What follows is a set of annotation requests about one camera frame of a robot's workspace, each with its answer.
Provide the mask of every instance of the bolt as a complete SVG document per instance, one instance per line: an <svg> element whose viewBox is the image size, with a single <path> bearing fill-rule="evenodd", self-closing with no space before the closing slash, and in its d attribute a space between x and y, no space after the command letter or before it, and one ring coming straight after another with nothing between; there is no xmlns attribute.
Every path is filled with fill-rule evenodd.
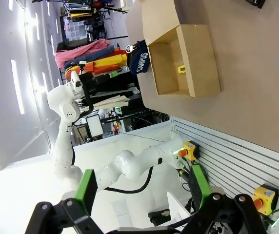
<svg viewBox="0 0 279 234"><path fill-rule="evenodd" d="M241 201L241 202L244 202L246 200L246 198L244 197L244 196L241 196L240 198L239 198L239 201Z"/></svg>
<svg viewBox="0 0 279 234"><path fill-rule="evenodd" d="M221 198L221 196L218 195L218 194L215 194L215 195L213 196L213 200L215 200L215 201L219 200L220 198Z"/></svg>

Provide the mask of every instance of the grooved white panel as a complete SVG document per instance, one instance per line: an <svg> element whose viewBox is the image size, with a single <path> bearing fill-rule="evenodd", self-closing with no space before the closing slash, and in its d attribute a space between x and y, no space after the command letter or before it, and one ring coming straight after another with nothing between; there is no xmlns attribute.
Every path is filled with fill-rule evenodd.
<svg viewBox="0 0 279 234"><path fill-rule="evenodd" d="M197 162L208 172L209 184L228 196L252 196L262 184L279 188L279 153L180 118L171 117L171 123L176 134L200 145Z"/></svg>

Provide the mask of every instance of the pink shirt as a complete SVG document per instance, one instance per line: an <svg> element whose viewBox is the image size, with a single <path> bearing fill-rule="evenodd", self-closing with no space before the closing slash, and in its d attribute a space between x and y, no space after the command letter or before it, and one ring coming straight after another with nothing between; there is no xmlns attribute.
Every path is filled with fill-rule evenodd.
<svg viewBox="0 0 279 234"><path fill-rule="evenodd" d="M62 50L56 51L55 53L55 61L57 63L58 68L62 68L66 62L73 60L82 55L86 55L89 53L96 52L98 50L102 50L109 46L109 40L100 39L89 45L80 46L73 50Z"/></svg>

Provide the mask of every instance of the black device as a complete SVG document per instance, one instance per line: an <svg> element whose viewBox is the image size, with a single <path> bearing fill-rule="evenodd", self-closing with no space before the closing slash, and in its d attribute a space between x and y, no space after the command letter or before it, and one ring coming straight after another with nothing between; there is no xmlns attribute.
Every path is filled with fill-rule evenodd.
<svg viewBox="0 0 279 234"><path fill-rule="evenodd" d="M263 7L265 3L265 0L246 0L246 1L260 9Z"/></svg>
<svg viewBox="0 0 279 234"><path fill-rule="evenodd" d="M94 171L82 179L78 191L81 198L69 198L53 206L50 202L36 205L25 234L60 234L64 228L74 227L79 234L104 234L92 220L97 183ZM233 234L238 234L245 225L248 234L266 234L252 198L247 194L234 199L219 193L210 194L201 208L190 217L165 227L149 229L121 228L110 234L209 234L216 222L228 223ZM185 225L180 232L175 228Z"/></svg>

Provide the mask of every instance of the cardboard box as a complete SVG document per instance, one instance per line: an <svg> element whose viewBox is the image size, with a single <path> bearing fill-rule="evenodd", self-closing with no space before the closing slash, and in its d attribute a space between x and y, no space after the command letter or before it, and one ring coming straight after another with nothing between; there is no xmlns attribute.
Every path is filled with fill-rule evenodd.
<svg viewBox="0 0 279 234"><path fill-rule="evenodd" d="M141 0L143 32L158 95L203 97L220 92L207 25L180 24L174 0ZM178 67L185 66L185 74Z"/></svg>

